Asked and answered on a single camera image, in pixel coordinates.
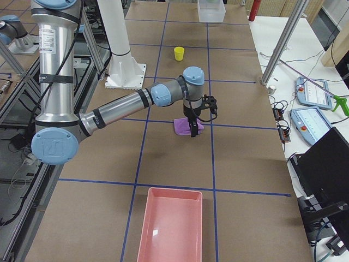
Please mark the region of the purple cloth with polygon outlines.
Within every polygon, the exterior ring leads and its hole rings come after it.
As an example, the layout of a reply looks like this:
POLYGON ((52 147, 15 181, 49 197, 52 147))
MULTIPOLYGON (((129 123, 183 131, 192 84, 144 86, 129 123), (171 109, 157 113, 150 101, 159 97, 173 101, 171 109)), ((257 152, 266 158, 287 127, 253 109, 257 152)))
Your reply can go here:
POLYGON ((174 132, 177 135, 191 136, 191 131, 190 131, 188 119, 186 117, 174 119, 173 124, 174 124, 174 132))

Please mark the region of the yellow plastic cup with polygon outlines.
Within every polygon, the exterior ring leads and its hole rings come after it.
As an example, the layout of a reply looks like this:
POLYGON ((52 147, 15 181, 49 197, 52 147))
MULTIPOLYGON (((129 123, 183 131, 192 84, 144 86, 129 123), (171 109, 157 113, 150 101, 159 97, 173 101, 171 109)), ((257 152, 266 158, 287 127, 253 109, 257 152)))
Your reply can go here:
POLYGON ((182 61, 184 58, 184 47, 176 46, 174 49, 174 57, 176 61, 182 61))

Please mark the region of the clear plastic box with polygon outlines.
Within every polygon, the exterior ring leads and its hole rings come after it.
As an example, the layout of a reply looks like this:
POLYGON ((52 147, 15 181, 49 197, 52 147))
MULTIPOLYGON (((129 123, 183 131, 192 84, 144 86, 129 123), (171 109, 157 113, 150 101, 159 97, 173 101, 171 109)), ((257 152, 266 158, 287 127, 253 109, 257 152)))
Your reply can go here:
POLYGON ((198 0, 197 11, 199 22, 204 23, 221 23, 226 13, 223 0, 198 0))

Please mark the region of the small metal cylinder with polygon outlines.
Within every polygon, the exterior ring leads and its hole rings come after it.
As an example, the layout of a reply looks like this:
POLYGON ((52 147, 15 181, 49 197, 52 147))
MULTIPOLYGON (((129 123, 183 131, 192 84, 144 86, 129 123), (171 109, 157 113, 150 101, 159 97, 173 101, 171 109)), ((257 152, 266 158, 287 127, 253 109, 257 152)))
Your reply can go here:
POLYGON ((276 91, 276 87, 275 86, 269 86, 268 87, 268 94, 274 94, 276 91))

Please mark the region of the small orange circuit board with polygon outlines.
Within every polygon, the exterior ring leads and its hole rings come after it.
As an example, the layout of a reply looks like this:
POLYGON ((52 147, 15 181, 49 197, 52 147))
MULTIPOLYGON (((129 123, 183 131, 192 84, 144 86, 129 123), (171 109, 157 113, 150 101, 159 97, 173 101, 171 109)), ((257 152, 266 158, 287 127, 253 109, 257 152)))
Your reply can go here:
POLYGON ((272 108, 272 112, 276 121, 284 120, 283 111, 278 108, 272 108))

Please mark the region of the pink plastic bin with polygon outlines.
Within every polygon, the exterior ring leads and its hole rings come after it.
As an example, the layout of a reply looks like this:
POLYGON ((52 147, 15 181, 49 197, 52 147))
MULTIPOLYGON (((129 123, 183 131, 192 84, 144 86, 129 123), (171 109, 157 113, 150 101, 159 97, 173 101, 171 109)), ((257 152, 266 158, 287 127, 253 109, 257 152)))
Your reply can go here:
POLYGON ((137 261, 202 260, 202 193, 148 190, 137 261))

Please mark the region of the near blue teach pendant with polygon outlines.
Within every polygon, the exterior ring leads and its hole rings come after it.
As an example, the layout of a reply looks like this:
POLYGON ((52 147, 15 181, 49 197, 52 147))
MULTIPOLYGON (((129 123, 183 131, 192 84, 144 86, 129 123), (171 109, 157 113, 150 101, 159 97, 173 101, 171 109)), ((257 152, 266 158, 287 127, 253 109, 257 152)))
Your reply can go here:
POLYGON ((333 127, 318 106, 292 109, 290 115, 296 129, 310 146, 333 127))

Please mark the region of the blue teach pendant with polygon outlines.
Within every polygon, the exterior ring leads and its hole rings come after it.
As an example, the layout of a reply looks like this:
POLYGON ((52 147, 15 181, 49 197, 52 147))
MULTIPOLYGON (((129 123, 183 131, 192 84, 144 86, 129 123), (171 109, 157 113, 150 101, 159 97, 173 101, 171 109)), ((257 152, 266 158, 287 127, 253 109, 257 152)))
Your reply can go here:
POLYGON ((333 127, 318 106, 292 109, 290 115, 296 129, 310 146, 333 127))
POLYGON ((301 76, 296 81, 296 97, 301 105, 332 109, 331 97, 301 76))

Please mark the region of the far blue teach pendant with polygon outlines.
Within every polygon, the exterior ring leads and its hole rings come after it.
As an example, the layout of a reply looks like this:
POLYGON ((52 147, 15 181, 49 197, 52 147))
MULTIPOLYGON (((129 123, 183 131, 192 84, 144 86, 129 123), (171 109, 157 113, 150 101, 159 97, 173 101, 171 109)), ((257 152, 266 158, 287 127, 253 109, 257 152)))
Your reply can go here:
POLYGON ((332 109, 331 97, 301 76, 296 81, 296 97, 301 105, 332 109))

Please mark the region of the red fire extinguisher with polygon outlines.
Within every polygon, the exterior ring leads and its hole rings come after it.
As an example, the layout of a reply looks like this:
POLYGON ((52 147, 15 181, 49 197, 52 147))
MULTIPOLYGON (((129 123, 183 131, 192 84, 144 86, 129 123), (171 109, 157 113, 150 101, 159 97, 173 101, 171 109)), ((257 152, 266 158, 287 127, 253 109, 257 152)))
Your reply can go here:
POLYGON ((260 4, 261 4, 261 0, 254 0, 253 1, 252 7, 250 10, 250 14, 249 14, 249 18, 248 18, 249 21, 253 22, 255 20, 255 17, 257 15, 259 7, 260 7, 260 4))

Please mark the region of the black monitor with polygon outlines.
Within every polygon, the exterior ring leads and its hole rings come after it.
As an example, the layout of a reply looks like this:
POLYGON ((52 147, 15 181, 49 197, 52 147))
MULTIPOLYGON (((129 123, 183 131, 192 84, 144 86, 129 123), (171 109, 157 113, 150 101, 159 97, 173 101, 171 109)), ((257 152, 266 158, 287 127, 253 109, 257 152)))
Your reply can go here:
POLYGON ((306 196, 299 200, 306 226, 328 218, 348 247, 348 142, 332 127, 305 153, 291 158, 306 196))

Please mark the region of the background blue robot joint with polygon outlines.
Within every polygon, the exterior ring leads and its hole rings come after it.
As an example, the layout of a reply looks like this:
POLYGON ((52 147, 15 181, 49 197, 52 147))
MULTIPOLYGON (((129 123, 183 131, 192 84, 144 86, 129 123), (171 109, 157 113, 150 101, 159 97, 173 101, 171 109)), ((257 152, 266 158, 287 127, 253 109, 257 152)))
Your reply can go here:
POLYGON ((1 43, 17 55, 33 55, 39 48, 39 37, 30 35, 16 15, 1 17, 1 43))

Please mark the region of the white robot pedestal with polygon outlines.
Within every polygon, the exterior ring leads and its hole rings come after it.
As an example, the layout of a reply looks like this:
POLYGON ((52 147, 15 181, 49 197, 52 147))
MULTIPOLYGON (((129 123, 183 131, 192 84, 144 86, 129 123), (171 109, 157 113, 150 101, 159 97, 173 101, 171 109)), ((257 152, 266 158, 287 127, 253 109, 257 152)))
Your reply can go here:
POLYGON ((143 86, 147 65, 131 54, 121 1, 99 0, 98 7, 111 50, 107 88, 136 90, 143 86))

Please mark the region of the green handled reacher grabber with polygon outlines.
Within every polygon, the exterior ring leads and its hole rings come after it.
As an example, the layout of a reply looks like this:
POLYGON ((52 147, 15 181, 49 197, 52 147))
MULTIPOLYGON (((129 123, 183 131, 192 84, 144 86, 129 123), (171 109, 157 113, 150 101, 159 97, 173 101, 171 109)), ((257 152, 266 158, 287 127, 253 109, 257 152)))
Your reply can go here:
POLYGON ((313 85, 315 85, 316 87, 320 88, 324 93, 328 94, 331 98, 333 98, 336 101, 336 106, 333 109, 333 112, 335 112, 337 110, 338 107, 341 107, 343 113, 345 114, 345 116, 349 117, 349 109, 348 109, 348 105, 347 105, 347 99, 344 97, 340 97, 337 96, 335 94, 333 94, 332 92, 330 92, 329 90, 323 88, 320 84, 316 83, 314 80, 310 79, 309 77, 307 77, 306 75, 304 75, 303 73, 299 72, 298 70, 296 70, 295 68, 293 68, 292 66, 288 65, 286 62, 284 62, 283 60, 279 59, 279 61, 287 66, 288 68, 290 68, 292 71, 296 72, 297 74, 299 74, 300 76, 302 76, 305 80, 307 80, 308 82, 312 83, 313 85))

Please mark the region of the aluminium frame post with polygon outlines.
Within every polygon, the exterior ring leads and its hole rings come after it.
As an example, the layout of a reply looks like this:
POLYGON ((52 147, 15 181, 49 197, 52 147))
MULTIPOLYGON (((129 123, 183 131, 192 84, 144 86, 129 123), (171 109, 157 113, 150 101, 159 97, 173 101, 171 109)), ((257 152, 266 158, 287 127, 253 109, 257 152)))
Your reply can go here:
POLYGON ((296 28, 299 19, 302 16, 305 8, 307 7, 308 0, 298 0, 290 17, 288 18, 286 25, 281 33, 281 36, 276 44, 275 49, 269 59, 266 69, 261 77, 261 84, 266 85, 272 76, 273 71, 276 68, 277 63, 280 61, 281 55, 286 47, 294 29, 296 28))

